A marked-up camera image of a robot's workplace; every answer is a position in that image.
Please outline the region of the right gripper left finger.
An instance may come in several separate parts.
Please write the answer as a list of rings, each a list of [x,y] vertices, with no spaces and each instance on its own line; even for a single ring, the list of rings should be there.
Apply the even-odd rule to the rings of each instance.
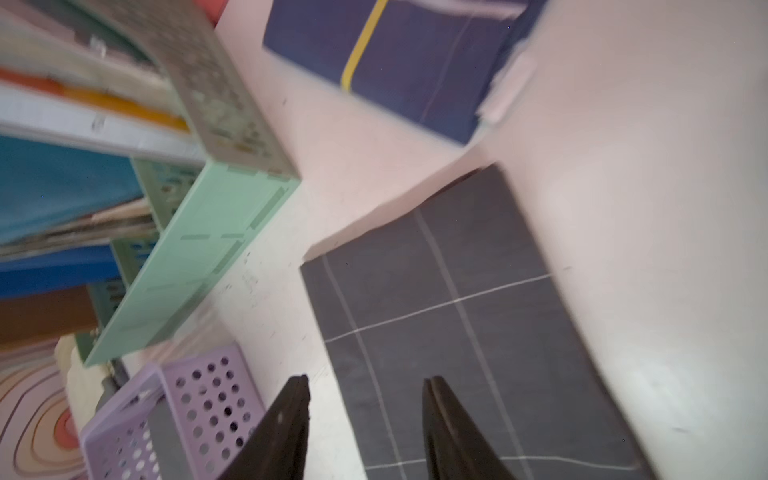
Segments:
[[[309,379],[290,377],[220,480],[302,480],[310,426]]]

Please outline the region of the plain grey pillowcase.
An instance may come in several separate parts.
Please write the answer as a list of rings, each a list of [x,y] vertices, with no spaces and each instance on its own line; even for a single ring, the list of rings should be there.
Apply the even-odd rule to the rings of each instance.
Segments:
[[[157,401],[148,416],[148,425],[163,480],[193,480],[169,404],[165,397]]]

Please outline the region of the navy cloth yellow stripe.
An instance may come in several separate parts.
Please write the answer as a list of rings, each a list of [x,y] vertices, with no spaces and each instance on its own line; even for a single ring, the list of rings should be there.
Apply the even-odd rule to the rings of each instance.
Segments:
[[[459,144],[542,1],[276,1],[273,53]]]

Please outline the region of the lilac perforated plastic basket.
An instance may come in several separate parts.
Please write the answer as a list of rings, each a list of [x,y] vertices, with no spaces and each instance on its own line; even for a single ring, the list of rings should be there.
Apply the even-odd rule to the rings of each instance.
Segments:
[[[163,397],[193,479],[218,478],[265,414],[235,343],[166,364],[148,363],[82,429],[90,478],[162,479],[148,416]]]

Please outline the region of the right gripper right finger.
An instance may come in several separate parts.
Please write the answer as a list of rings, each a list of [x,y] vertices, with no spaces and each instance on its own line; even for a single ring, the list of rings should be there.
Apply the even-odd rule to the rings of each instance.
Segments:
[[[430,479],[515,479],[441,376],[424,380],[422,425]]]

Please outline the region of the grey checked pillowcase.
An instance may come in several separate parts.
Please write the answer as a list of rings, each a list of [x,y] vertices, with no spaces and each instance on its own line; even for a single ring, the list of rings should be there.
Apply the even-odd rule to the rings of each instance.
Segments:
[[[424,479],[443,377],[519,479],[651,479],[503,171],[490,165],[304,263],[369,479]]]

